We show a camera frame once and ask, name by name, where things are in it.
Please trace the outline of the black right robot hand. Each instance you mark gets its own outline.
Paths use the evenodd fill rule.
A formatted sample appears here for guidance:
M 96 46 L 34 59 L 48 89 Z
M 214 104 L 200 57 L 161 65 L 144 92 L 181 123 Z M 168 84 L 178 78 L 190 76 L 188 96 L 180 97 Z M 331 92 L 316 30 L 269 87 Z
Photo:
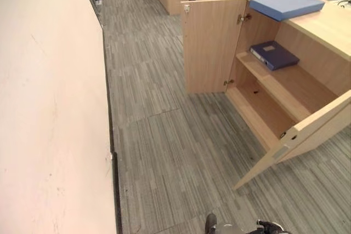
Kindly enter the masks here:
M 259 228 L 257 229 L 259 233 L 264 233 L 264 234 L 285 233 L 284 228 L 276 222 L 257 220 L 257 225 L 259 226 Z

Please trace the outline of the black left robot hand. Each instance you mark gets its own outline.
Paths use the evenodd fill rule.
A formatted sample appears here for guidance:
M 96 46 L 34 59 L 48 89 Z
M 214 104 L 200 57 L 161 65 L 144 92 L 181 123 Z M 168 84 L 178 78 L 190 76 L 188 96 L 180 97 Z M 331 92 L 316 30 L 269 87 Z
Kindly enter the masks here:
M 206 217 L 205 234 L 215 234 L 217 228 L 217 217 L 215 214 L 210 213 Z

